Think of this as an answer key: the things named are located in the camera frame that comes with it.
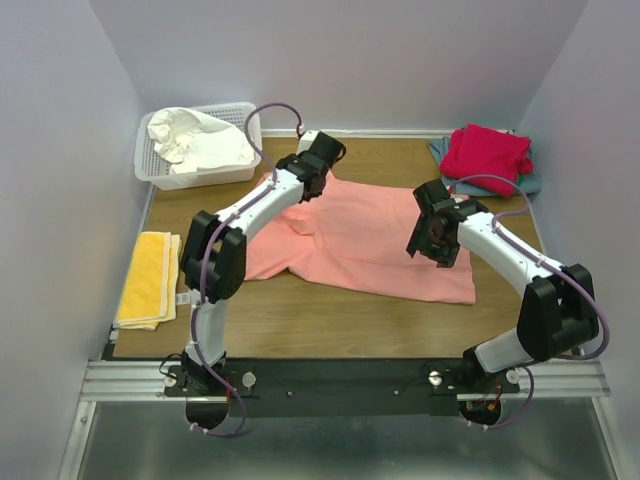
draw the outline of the pink shirt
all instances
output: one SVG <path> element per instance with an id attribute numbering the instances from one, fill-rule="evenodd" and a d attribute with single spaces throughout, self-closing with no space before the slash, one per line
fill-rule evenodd
<path id="1" fill-rule="evenodd" d="M 248 248 L 247 280 L 288 269 L 314 283 L 425 302 L 475 302 L 469 252 L 436 268 L 405 251 L 419 209 L 408 188 L 327 176 L 321 197 L 288 208 Z"/>

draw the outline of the screw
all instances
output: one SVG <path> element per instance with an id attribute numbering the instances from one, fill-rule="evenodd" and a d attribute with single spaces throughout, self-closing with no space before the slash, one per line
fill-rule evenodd
<path id="1" fill-rule="evenodd" d="M 171 388 L 175 386 L 178 381 L 173 377 L 164 377 L 163 383 L 165 387 Z"/>
<path id="2" fill-rule="evenodd" d="M 242 376 L 242 384 L 247 388 L 251 388 L 256 384 L 256 376 L 253 372 L 247 372 Z"/>
<path id="3" fill-rule="evenodd" d="M 520 382 L 520 375 L 518 375 L 518 372 L 516 372 L 515 370 L 509 370 L 506 377 L 507 382 L 509 382 L 511 385 L 517 385 L 518 382 Z"/>
<path id="4" fill-rule="evenodd" d="M 434 387 L 442 384 L 442 377 L 435 370 L 429 374 L 429 383 Z"/>

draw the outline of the wooden table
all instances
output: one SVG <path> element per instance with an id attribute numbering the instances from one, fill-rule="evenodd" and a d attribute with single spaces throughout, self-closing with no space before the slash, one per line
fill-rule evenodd
<path id="1" fill-rule="evenodd" d="M 344 139 L 348 155 L 335 167 L 343 180 L 415 188 L 438 170 L 422 139 Z M 274 159 L 295 151 L 292 138 L 266 138 Z M 200 210 L 216 212 L 249 192 L 250 182 L 164 192 L 157 190 L 146 230 L 187 237 Z M 483 201 L 492 212 L 513 210 L 521 198 Z M 505 218 L 513 232 L 539 248 L 529 215 Z M 473 306 L 426 303 L 307 283 L 282 273 L 246 282 L 233 297 L 226 325 L 231 356 L 245 357 L 458 357 L 473 345 L 513 327 L 520 299 L 511 286 L 472 255 L 477 303 Z M 184 277 L 178 291 L 186 291 Z M 188 337 L 189 307 L 157 331 L 120 332 L 116 357 L 164 357 L 181 352 Z"/>

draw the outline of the white plastic basket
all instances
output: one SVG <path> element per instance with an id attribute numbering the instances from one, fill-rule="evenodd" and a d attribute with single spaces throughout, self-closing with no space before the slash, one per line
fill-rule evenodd
<path id="1" fill-rule="evenodd" d="M 232 123 L 244 131 L 244 122 L 251 111 L 255 110 L 256 106 L 252 103 L 226 103 L 190 108 Z M 171 164 L 155 152 L 153 140 L 149 138 L 149 133 L 147 132 L 147 126 L 154 114 L 155 112 L 151 112 L 145 115 L 138 129 L 133 164 L 136 177 L 140 180 L 151 182 L 161 190 L 176 190 L 220 183 L 243 182 L 253 178 L 256 166 L 260 163 L 260 156 L 257 153 L 249 165 L 220 167 L 194 173 L 170 173 Z M 259 115 L 254 115 L 251 119 L 249 134 L 256 145 L 262 148 Z"/>

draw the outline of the light blue folded towel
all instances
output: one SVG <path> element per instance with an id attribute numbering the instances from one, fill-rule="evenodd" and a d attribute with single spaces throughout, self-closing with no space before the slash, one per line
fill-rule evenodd
<path id="1" fill-rule="evenodd" d="M 444 156 L 447 154 L 449 149 L 451 148 L 451 137 L 446 136 L 442 138 L 433 138 L 428 140 L 429 150 L 431 151 L 431 155 L 438 164 L 438 168 L 440 168 L 440 164 L 444 159 Z M 529 152 L 529 158 L 533 160 L 531 152 Z M 450 177 L 442 176 L 442 183 L 448 188 L 453 185 L 455 180 Z M 533 172 L 531 175 L 524 175 L 522 178 L 522 182 L 518 185 L 524 192 L 528 195 L 538 193 L 542 190 L 542 180 L 536 172 Z M 485 190 L 484 188 L 476 187 L 475 185 L 471 185 L 470 183 L 459 183 L 456 185 L 456 193 L 460 195 L 469 195 L 471 197 L 496 197 L 497 194 L 490 192 L 489 190 Z"/>

